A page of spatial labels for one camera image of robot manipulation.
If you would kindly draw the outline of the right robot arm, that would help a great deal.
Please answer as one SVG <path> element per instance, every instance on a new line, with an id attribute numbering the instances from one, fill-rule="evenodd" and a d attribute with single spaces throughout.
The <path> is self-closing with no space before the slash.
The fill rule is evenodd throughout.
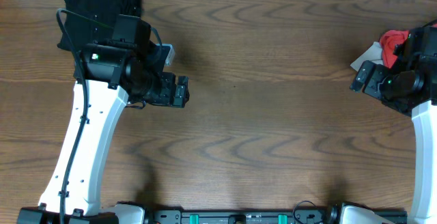
<path id="1" fill-rule="evenodd" d="M 394 49 L 391 66 L 366 60 L 350 86 L 411 118 L 416 143 L 412 207 L 403 223 L 436 222 L 436 28 L 418 27 Z"/>

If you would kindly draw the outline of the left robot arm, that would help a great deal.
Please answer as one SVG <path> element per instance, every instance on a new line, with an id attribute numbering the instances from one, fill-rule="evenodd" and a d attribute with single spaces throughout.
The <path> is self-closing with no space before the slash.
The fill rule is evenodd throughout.
<path id="1" fill-rule="evenodd" d="M 102 208 L 100 192 L 115 127 L 125 108 L 150 104 L 182 108 L 188 79 L 163 68 L 172 45 L 144 50 L 88 44 L 81 51 L 85 80 L 74 85 L 73 109 L 56 168 L 38 206 L 24 207 L 18 223 L 151 223 L 139 204 L 121 201 Z"/>

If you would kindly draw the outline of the black t-shirt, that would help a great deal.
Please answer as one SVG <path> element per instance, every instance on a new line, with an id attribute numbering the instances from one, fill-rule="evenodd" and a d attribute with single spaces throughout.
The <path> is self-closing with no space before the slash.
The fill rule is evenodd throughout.
<path id="1" fill-rule="evenodd" d="M 122 0 L 64 0 L 67 15 L 65 28 L 76 50 L 90 43 L 111 38 L 112 28 L 122 13 Z"/>

